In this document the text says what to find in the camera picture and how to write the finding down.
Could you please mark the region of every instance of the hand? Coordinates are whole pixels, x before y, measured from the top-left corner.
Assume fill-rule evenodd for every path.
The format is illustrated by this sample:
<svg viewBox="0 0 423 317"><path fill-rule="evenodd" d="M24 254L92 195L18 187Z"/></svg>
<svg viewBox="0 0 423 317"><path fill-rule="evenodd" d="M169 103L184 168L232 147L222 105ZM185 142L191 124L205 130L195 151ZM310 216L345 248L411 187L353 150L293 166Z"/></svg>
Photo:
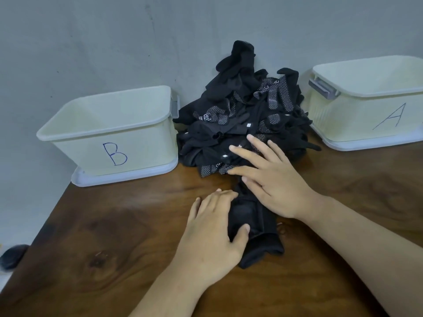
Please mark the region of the hand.
<svg viewBox="0 0 423 317"><path fill-rule="evenodd" d="M266 145L252 135L248 135L247 139L264 158L252 151L230 146L233 153L247 159L256 168L236 167L229 170L228 174L242 176L251 192L274 213L301 219L322 196L305 183L275 143L269 140Z"/></svg>
<svg viewBox="0 0 423 317"><path fill-rule="evenodd" d="M204 290L222 279L241 260L250 226L240 227L233 242L228 237L230 202L238 196L218 189L203 202L197 198L188 217L187 228L179 242L171 266L185 272Z"/></svg>

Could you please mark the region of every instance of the gray plastic clip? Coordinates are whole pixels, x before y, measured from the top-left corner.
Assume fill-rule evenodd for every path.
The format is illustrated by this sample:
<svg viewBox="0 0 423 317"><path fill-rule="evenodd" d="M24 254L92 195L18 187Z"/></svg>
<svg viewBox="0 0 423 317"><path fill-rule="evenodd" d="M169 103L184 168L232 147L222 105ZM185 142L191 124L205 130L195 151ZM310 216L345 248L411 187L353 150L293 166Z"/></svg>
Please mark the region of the gray plastic clip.
<svg viewBox="0 0 423 317"><path fill-rule="evenodd" d="M176 96L176 101L172 101L171 99L171 116L172 119L179 118L179 110L181 109L181 101L179 100L179 96Z"/></svg>
<svg viewBox="0 0 423 317"><path fill-rule="evenodd" d="M317 78L317 79L310 78L308 80L308 84L318 93L323 95L327 100L333 100L338 95L341 94L338 90L336 90L334 87L327 84L325 81L323 81L320 78Z"/></svg>

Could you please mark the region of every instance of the person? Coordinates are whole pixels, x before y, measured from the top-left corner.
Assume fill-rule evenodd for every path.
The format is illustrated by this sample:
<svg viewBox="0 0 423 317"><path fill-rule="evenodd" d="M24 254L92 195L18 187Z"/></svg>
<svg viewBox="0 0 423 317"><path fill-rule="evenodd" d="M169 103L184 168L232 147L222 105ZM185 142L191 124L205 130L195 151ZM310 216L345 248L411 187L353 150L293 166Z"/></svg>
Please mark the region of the person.
<svg viewBox="0 0 423 317"><path fill-rule="evenodd" d="M303 221L354 269L391 317L423 316L423 248L375 224L331 197L313 191L271 141L249 135L263 157L230 147L254 167L228 171L242 176L260 202L276 214ZM130 317L188 317L198 299L240 261L249 226L228 238L233 191L218 189L197 198L171 264L153 283Z"/></svg>

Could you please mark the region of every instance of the brown wooden surface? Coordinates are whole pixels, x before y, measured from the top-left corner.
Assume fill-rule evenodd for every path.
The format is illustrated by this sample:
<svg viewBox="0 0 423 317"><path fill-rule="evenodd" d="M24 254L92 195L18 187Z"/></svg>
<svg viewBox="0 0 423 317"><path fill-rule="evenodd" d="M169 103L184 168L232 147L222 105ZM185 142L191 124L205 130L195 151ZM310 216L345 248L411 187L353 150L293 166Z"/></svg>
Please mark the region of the brown wooden surface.
<svg viewBox="0 0 423 317"><path fill-rule="evenodd" d="M311 141L320 140L311 135ZM423 246L423 142L296 164L312 188ZM172 259L197 196L228 189L182 165L106 186L68 186L0 295L0 316L126 317ZM194 316L384 316L349 266L308 227L280 219L282 257L235 268Z"/></svg>

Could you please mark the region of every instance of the gray wall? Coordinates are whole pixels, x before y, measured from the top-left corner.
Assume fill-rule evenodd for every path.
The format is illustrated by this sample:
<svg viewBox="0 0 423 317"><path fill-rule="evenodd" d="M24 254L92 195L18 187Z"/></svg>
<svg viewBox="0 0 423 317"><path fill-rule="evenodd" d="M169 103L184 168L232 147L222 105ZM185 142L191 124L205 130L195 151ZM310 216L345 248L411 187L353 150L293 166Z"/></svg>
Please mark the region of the gray wall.
<svg viewBox="0 0 423 317"><path fill-rule="evenodd" d="M423 57L423 0L0 0L0 243L30 243L75 165L36 131L80 96L169 85L184 104L234 40L256 68Z"/></svg>

